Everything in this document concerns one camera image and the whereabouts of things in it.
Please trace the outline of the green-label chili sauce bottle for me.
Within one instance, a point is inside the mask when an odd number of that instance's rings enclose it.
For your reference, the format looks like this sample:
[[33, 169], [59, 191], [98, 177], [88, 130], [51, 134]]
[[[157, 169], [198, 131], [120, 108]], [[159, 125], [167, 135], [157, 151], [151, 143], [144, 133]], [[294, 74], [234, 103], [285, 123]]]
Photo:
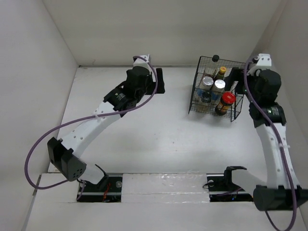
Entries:
[[218, 80], [218, 79], [223, 80], [226, 71], [227, 71], [227, 68], [224, 66], [221, 66], [218, 73], [215, 75], [214, 80]]

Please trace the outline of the red-lid sauce jar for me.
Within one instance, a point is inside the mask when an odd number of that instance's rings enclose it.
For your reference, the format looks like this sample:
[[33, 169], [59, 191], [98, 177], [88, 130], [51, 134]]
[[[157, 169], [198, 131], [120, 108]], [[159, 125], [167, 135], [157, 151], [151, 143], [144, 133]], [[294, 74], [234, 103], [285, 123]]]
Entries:
[[228, 109], [235, 103], [236, 96], [231, 92], [225, 92], [220, 98], [220, 102], [215, 107], [215, 112], [217, 115], [225, 115]]

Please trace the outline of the blue-band silver-top shaker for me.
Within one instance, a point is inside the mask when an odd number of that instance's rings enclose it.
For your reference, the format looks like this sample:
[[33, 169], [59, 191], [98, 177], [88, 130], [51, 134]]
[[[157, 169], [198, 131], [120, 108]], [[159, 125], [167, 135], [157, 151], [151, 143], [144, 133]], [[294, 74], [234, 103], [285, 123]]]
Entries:
[[213, 92], [223, 92], [225, 89], [226, 83], [222, 79], [217, 79], [215, 80], [213, 86], [212, 86], [212, 91]]
[[201, 79], [198, 90], [197, 96], [202, 96], [205, 90], [210, 90], [212, 85], [214, 84], [214, 80], [212, 77], [205, 76]]

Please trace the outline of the tall red-label sauce bottle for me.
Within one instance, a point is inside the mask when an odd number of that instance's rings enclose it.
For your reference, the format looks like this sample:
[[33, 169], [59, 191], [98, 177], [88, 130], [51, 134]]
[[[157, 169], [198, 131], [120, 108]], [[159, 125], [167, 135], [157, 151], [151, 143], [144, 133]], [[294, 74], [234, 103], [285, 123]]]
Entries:
[[214, 77], [218, 69], [219, 56], [213, 55], [211, 61], [205, 66], [204, 75], [208, 77]]

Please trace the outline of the black-cap white spice bottle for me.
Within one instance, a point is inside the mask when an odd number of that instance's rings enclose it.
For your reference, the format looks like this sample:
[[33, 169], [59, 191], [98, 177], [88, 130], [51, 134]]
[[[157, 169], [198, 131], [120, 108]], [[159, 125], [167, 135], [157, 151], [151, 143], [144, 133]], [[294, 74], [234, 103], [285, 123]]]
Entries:
[[212, 95], [210, 92], [205, 91], [202, 93], [202, 95], [199, 98], [199, 101], [204, 105], [204, 106], [210, 106], [211, 101], [212, 101]]

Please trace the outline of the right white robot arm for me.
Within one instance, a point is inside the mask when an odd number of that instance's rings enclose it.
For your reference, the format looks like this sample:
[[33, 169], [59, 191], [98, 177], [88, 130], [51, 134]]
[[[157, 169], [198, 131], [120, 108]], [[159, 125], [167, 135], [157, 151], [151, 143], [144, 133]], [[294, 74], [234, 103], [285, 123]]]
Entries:
[[276, 102], [281, 87], [278, 73], [260, 68], [248, 75], [234, 67], [226, 80], [226, 89], [237, 82], [236, 93], [250, 101], [249, 114], [261, 140], [267, 168], [267, 181], [262, 182], [245, 167], [227, 167], [222, 183], [232, 190], [241, 187], [252, 195], [259, 211], [296, 210], [307, 202], [308, 191], [300, 186], [294, 173], [286, 142], [286, 118]]

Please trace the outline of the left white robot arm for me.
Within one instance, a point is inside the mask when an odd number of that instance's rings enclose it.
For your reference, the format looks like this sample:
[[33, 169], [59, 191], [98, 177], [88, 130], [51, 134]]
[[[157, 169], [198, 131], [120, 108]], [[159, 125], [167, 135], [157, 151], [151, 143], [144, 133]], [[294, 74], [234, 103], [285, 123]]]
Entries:
[[48, 143], [50, 162], [68, 181], [82, 180], [97, 191], [103, 191], [109, 176], [98, 165], [86, 164], [81, 156], [86, 148], [109, 125], [134, 108], [144, 95], [165, 93], [163, 70], [156, 69], [157, 82], [150, 71], [135, 66], [127, 71], [127, 79], [110, 91], [94, 111], [94, 119], [80, 123], [61, 139], [51, 138]]

